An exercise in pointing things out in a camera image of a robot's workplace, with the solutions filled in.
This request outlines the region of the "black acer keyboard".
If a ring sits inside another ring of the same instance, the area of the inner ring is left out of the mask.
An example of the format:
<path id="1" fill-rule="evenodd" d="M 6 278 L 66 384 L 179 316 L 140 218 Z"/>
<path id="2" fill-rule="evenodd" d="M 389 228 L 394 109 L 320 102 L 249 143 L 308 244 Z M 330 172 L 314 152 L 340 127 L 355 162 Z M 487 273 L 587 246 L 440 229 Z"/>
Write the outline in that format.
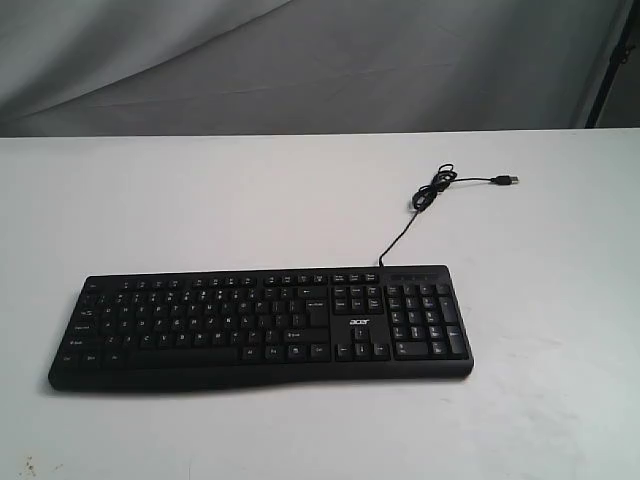
<path id="1" fill-rule="evenodd" d="M 72 392 L 463 378 L 474 366 L 447 267 L 88 277 L 48 373 Z"/>

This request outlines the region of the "grey fabric backdrop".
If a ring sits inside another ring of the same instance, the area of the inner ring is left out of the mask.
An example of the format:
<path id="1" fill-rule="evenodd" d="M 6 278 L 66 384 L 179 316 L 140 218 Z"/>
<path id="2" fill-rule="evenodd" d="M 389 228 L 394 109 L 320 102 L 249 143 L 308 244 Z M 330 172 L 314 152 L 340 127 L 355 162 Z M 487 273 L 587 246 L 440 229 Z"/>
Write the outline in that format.
<path id="1" fill-rule="evenodd" d="M 581 127 L 628 1 L 5 1 L 1 133 Z"/>

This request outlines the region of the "black tripod stand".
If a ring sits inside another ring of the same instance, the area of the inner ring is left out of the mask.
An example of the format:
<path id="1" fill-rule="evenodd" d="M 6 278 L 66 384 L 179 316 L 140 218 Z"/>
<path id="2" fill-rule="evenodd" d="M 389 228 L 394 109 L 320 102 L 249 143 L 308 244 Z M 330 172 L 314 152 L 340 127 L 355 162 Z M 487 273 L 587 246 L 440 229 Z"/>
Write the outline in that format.
<path id="1" fill-rule="evenodd" d="M 614 46 L 610 50 L 607 68 L 602 76 L 597 94 L 594 96 L 589 115 L 584 122 L 585 129 L 593 129 L 598 126 L 602 111 L 606 105 L 610 91 L 614 84 L 619 69 L 625 65 L 631 53 L 636 48 L 635 44 L 629 42 L 634 23 L 639 16 L 639 2 L 633 0 L 625 17 L 623 26 Z"/>

